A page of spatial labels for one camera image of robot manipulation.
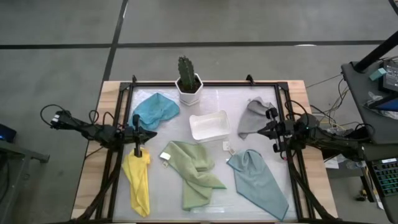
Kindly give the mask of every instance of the green cloth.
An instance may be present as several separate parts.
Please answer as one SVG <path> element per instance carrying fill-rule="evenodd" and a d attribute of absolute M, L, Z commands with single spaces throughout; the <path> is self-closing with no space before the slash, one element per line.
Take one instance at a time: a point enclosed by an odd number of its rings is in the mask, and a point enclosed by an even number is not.
<path fill-rule="evenodd" d="M 214 161 L 207 156 L 203 146 L 170 141 L 163 152 L 170 155 L 169 165 L 183 178 L 182 209 L 207 205 L 213 189 L 226 189 L 214 174 L 208 172 L 214 167 Z"/>

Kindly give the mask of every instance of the cactus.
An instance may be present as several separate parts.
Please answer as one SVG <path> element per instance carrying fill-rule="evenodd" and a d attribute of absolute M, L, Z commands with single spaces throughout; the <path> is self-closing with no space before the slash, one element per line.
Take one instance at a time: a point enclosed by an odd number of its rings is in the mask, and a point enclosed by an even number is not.
<path fill-rule="evenodd" d="M 178 59 L 178 71 L 180 72 L 183 89 L 185 91 L 194 91 L 195 73 L 193 72 L 192 62 L 186 56 Z"/>

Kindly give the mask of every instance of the potted cactus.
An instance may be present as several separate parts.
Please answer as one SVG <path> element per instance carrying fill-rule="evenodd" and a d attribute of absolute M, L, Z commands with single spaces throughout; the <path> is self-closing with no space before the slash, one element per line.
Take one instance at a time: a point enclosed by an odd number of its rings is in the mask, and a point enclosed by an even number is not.
<path fill-rule="evenodd" d="M 180 101 L 187 106 L 199 102 L 203 83 L 198 74 L 193 72 L 192 62 L 186 57 L 178 59 L 180 78 L 175 81 L 175 86 L 180 92 Z"/>

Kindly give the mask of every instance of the yellow cloth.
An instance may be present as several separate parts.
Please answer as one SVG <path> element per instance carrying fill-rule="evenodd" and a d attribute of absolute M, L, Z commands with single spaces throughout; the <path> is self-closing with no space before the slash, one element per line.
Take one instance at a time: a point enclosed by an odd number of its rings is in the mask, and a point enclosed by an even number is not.
<path fill-rule="evenodd" d="M 131 207 L 140 216 L 146 217 L 150 213 L 148 192 L 148 170 L 150 155 L 141 148 L 142 157 L 134 156 L 134 150 L 124 158 L 122 168 L 130 181 Z"/>

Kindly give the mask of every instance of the keyboard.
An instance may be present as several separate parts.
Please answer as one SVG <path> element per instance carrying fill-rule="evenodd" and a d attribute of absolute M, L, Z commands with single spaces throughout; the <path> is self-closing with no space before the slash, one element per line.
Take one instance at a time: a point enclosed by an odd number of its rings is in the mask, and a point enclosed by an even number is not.
<path fill-rule="evenodd" d="M 371 164 L 378 192 L 384 197 L 398 195 L 398 158 L 372 161 Z"/>

